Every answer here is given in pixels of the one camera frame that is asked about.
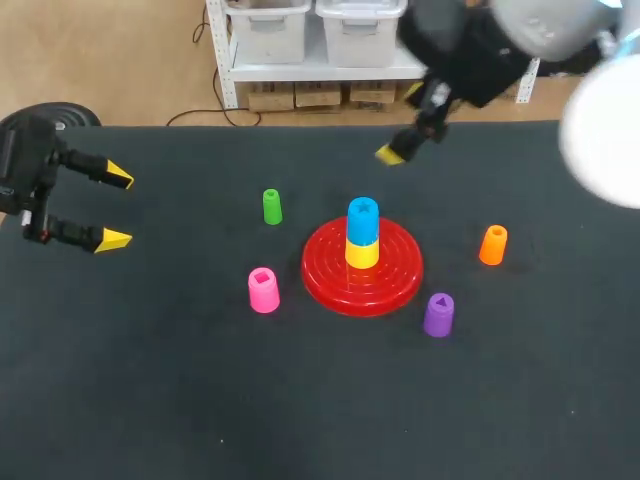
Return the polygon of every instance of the floor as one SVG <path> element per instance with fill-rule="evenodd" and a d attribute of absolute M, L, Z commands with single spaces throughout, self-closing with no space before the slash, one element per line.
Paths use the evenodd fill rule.
<path fill-rule="evenodd" d="M 194 45 L 203 0 L 2 0 L 0 118 L 39 102 L 69 101 L 93 109 L 107 125 L 164 125 L 184 110 L 218 108 L 211 89 L 211 36 Z M 539 81 L 529 105 L 497 100 L 462 108 L 456 120 L 556 119 L 575 78 Z M 250 124 L 250 113 L 233 114 Z M 264 125 L 394 124 L 411 112 L 268 114 Z M 176 124 L 225 125 L 219 114 Z"/>

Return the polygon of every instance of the square hole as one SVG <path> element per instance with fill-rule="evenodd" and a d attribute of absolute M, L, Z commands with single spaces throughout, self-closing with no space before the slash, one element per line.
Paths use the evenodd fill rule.
<path fill-rule="evenodd" d="M 267 275 L 264 272 L 260 272 L 260 273 L 256 273 L 253 278 L 256 279 L 256 282 L 258 283 L 264 283 L 264 282 L 268 282 L 269 281 L 269 275 Z"/>

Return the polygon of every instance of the pink cup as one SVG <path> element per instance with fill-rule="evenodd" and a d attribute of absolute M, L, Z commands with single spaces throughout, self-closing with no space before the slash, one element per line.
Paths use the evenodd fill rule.
<path fill-rule="evenodd" d="M 258 313 L 273 312 L 280 305 L 276 274 L 264 267 L 249 274 L 249 303 Z"/>

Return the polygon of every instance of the yellow cup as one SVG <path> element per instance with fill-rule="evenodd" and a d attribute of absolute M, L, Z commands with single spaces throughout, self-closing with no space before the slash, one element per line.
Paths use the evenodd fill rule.
<path fill-rule="evenodd" d="M 350 266 L 360 270 L 375 266 L 380 259 L 380 239 L 366 247 L 354 245 L 347 240 L 344 258 Z"/>

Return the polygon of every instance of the robotic arm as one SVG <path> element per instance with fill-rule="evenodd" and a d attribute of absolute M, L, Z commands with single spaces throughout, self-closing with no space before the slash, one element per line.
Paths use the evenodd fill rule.
<path fill-rule="evenodd" d="M 560 148 L 586 188 L 640 208 L 640 0 L 491 0 L 489 8 L 472 9 L 456 0 L 415 0 L 398 36 L 429 70 L 406 98 L 417 110 L 414 125 L 377 156 L 390 165 L 411 160 L 428 139 L 445 138 L 455 100 L 484 107 L 522 77 L 532 58 L 564 60 L 617 18 L 618 49 L 569 101 Z"/>
<path fill-rule="evenodd" d="M 0 129 L 0 211 L 22 214 L 22 234 L 33 242 L 55 239 L 91 253 L 125 247 L 130 235 L 49 214 L 47 203 L 59 167 L 118 188 L 133 185 L 133 177 L 111 160 L 69 149 L 51 122 L 27 116 L 15 129 Z"/>

